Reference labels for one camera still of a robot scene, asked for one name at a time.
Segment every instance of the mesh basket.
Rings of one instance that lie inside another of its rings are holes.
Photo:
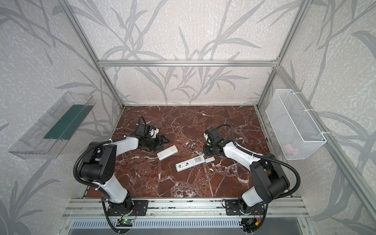
[[[266,114],[287,160],[306,159],[326,143],[309,111],[291,89],[276,89]]]

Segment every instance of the wall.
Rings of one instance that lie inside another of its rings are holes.
[[[300,6],[300,0],[69,3],[102,60],[274,60]],[[270,71],[107,68],[124,103],[138,105],[256,104]]]
[[[52,234],[84,186],[72,176],[79,153],[108,138],[120,109],[55,1],[0,2],[0,233]],[[9,148],[66,92],[96,105],[54,160],[21,159]]]
[[[374,1],[346,0],[312,4],[282,61],[374,192],[375,6]],[[262,111],[278,88],[286,87],[276,77]],[[270,124],[268,130],[283,158]],[[318,234],[376,234],[375,223],[325,147],[306,160],[289,164],[300,172],[297,195],[303,197]]]

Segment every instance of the brown marble surface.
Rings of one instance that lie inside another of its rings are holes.
[[[253,106],[127,106],[113,139],[131,133],[143,115],[159,128],[178,153],[159,161],[156,152],[129,151],[117,157],[115,175],[132,197],[238,197],[252,187],[250,172],[234,160],[215,156],[215,161],[177,172],[175,164],[203,153],[201,143],[206,129],[221,124],[234,127],[239,144],[258,153],[269,150]],[[230,128],[220,133],[231,138]],[[86,197],[100,197],[92,188]]]

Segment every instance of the leaf pattern wallpaper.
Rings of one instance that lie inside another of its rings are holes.
[[[274,60],[300,6],[300,0],[69,3],[101,60]],[[271,68],[108,67],[106,72],[126,104],[251,105]]]
[[[282,66],[300,88],[370,188],[376,192],[376,2],[312,4]],[[276,77],[261,105],[265,116]],[[269,132],[281,151],[277,139]],[[376,234],[376,225],[329,152],[322,147],[302,161],[303,197],[318,234]]]
[[[57,2],[0,2],[0,233],[52,234],[84,186],[72,176],[80,152],[109,138],[121,114]],[[96,105],[54,160],[21,159],[9,148],[66,92]]]

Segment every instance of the black mounting plate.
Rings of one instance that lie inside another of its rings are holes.
[[[238,199],[224,200],[224,206],[226,208],[226,215],[244,215],[240,211]],[[257,203],[256,205],[254,205],[254,208],[258,210],[260,215],[264,214],[264,206],[263,205]],[[258,215],[257,211],[256,212],[252,211],[249,215],[255,215],[255,214]]]
[[[132,200],[135,204],[134,207],[138,210],[134,209],[129,215],[127,216],[145,216],[147,211],[147,204],[149,203],[148,200]],[[107,210],[108,216],[121,216],[114,208],[109,208]]]

